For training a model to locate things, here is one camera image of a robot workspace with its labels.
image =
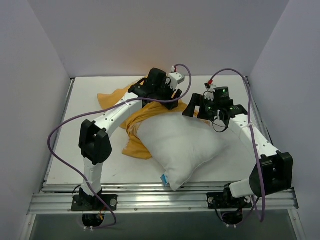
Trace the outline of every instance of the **orange cloth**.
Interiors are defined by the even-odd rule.
[[[114,106],[120,99],[128,92],[131,85],[117,89],[112,94],[98,94],[98,101],[102,109],[107,109]],[[183,112],[187,105],[181,100],[178,102],[178,107],[168,110],[158,102],[151,102],[144,108],[132,114],[124,123],[121,124],[121,128],[126,130],[129,136],[129,142],[126,147],[122,150],[122,154],[130,157],[139,159],[150,159],[152,158],[148,149],[142,144],[140,139],[137,137],[137,131],[142,121],[151,118],[153,116],[165,113]]]

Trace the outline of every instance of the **wall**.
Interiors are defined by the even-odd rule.
[[[319,239],[320,1],[290,0],[250,76],[274,143],[294,158],[308,240]]]
[[[288,0],[29,0],[71,77],[249,74]]]
[[[69,76],[26,0],[0,1],[0,235],[15,240],[46,171]]]

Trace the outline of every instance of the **white pillow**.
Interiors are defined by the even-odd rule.
[[[137,136],[165,169],[165,179],[176,191],[202,164],[227,146],[212,127],[182,112],[160,114],[144,120]]]

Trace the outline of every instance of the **white table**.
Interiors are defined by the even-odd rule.
[[[100,110],[97,94],[111,94],[114,90],[124,88],[139,80],[140,76],[131,77],[77,77],[67,106],[65,120],[86,112]],[[188,104],[193,93],[203,94],[204,83],[209,76],[192,77],[192,86],[183,101]],[[238,76],[217,76],[214,79],[218,87],[228,86],[230,97],[234,104],[248,107],[248,96],[245,86]],[[179,85],[184,91],[189,83]],[[88,116],[92,121],[100,115]],[[66,124],[59,136],[55,152],[75,166],[84,170],[83,157],[78,147],[80,126],[85,118],[80,118]],[[214,160],[197,169],[189,182],[232,182],[247,178],[255,165],[253,150],[248,151],[240,140],[229,130],[220,133],[227,140],[229,147]],[[143,160],[122,154],[129,137],[124,129],[118,128],[111,137],[112,154],[103,165],[102,184],[141,184],[161,183],[160,176],[164,173],[162,166],[154,159]],[[52,159],[46,184],[48,186],[81,184],[82,177],[57,159]]]

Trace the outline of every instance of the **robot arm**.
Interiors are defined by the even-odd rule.
[[[222,120],[226,127],[233,131],[248,150],[253,149],[253,140],[250,126],[253,128],[254,138],[259,163],[262,169],[265,194],[270,195],[287,190],[292,184],[293,159],[291,155],[281,153],[274,147],[262,133],[248,123],[248,112],[242,105],[234,105],[229,97],[228,87],[216,87],[213,84],[205,84],[207,91],[204,95],[194,93],[188,107],[183,112],[184,116],[193,117],[195,107],[199,106],[199,119],[214,121]],[[249,178],[227,184],[224,187],[225,201],[234,202],[236,199],[246,196],[262,196],[260,178],[257,165],[255,165]]]
[[[180,89],[176,91],[176,87],[184,80],[185,76],[181,73],[174,71],[167,75],[164,71],[153,68],[147,78],[143,78],[130,87],[124,97],[117,103],[117,105],[122,105],[105,112],[94,121],[85,120],[82,123],[79,147],[84,161],[84,175],[92,189],[99,196],[102,195],[101,175],[103,163],[112,152],[110,137],[128,117],[150,103],[150,101],[145,100],[127,101],[136,98],[177,99],[182,91]],[[178,102],[162,103],[162,105],[171,110],[178,106]],[[94,209],[94,206],[100,204],[100,201],[89,189],[85,180],[80,187],[79,197],[80,199],[76,201],[78,205],[87,205]]]

